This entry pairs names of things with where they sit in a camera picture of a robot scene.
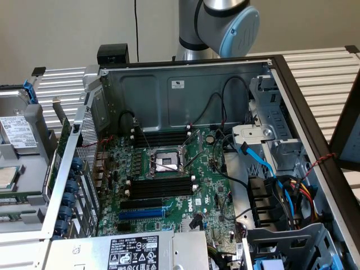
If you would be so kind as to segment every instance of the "cpu socket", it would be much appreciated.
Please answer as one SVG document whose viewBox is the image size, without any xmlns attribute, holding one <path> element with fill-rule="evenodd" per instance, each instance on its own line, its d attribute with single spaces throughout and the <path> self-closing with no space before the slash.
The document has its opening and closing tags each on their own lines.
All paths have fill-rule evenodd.
<svg viewBox="0 0 360 270">
<path fill-rule="evenodd" d="M 161 173 L 173 173 L 172 176 L 183 176 L 186 174 L 183 170 L 185 149 L 176 148 L 157 148 L 151 150 L 149 163 L 149 177 L 161 177 Z"/>
</svg>

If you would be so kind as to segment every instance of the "white wall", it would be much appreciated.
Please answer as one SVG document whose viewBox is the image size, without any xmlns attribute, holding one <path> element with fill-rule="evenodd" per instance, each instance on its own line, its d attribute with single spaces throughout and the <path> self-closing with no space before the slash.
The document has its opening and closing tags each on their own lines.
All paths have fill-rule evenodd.
<svg viewBox="0 0 360 270">
<path fill-rule="evenodd" d="M 177 0 L 138 0 L 140 61 L 170 60 Z M 359 0 L 252 0 L 261 26 L 252 52 L 360 45 Z M 0 0 L 0 84 L 21 83 L 36 66 L 96 63 L 101 44 L 128 43 L 136 60 L 133 0 Z"/>
</svg>

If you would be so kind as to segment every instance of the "blue plastic clip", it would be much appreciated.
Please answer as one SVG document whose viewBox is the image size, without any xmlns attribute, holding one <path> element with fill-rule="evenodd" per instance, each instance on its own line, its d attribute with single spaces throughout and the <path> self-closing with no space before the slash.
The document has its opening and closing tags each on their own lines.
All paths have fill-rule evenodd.
<svg viewBox="0 0 360 270">
<path fill-rule="evenodd" d="M 22 86 L 27 91 L 31 104 L 37 104 L 38 99 L 36 98 L 36 94 L 34 91 L 34 87 L 31 83 L 28 83 L 28 80 L 25 80 L 24 85 Z"/>
</svg>

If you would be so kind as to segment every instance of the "green motherboard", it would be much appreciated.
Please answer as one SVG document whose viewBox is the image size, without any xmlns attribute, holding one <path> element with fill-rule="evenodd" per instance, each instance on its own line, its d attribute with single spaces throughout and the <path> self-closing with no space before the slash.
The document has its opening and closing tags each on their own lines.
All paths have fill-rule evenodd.
<svg viewBox="0 0 360 270">
<path fill-rule="evenodd" d="M 199 136 L 194 136 L 185 146 L 186 160 L 184 161 L 186 163 L 200 153 L 191 165 L 186 168 L 189 174 L 195 176 L 196 183 L 199 186 L 191 196 L 163 198 L 166 215 L 158 218 L 119 220 L 120 203 L 129 200 L 124 194 L 129 171 L 132 170 L 132 173 L 134 173 L 133 170 L 137 170 L 139 181 L 145 179 L 149 172 L 148 149 L 134 148 L 124 138 L 116 138 L 106 146 L 110 160 L 107 166 L 107 174 L 116 170 L 118 177 L 116 180 L 112 179 L 110 184 L 108 181 L 102 183 L 99 194 L 102 212 L 98 225 L 98 236 L 166 230 L 183 232 L 188 228 L 189 221 L 196 214 L 201 214 L 208 244 L 215 245 L 219 251 L 235 252 L 235 240 L 230 239 L 230 232 L 235 232 L 235 223 L 225 220 L 219 210 L 230 191 L 229 181 L 211 166 L 213 162 L 213 145 L 205 140 L 208 135 L 215 137 L 215 131 L 201 128 L 200 133 L 202 139 Z M 200 143 L 202 144 L 202 151 L 199 150 Z M 215 160 L 218 160 L 217 167 L 220 168 L 222 159 L 221 143 L 216 146 L 214 155 Z M 132 162 L 130 167 L 127 165 L 128 160 Z M 215 202 L 215 196 L 219 200 L 218 203 Z M 234 215 L 231 202 L 226 203 L 224 213 L 227 216 Z M 130 223 L 130 230 L 127 232 L 119 230 L 124 222 L 127 222 L 128 225 Z"/>
</svg>

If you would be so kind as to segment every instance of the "black box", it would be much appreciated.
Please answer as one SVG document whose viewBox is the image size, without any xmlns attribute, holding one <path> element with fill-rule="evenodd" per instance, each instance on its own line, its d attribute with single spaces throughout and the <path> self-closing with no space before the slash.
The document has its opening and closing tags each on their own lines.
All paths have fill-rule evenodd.
<svg viewBox="0 0 360 270">
<path fill-rule="evenodd" d="M 103 44 L 97 51 L 97 63 L 103 64 L 128 64 L 128 44 Z"/>
</svg>

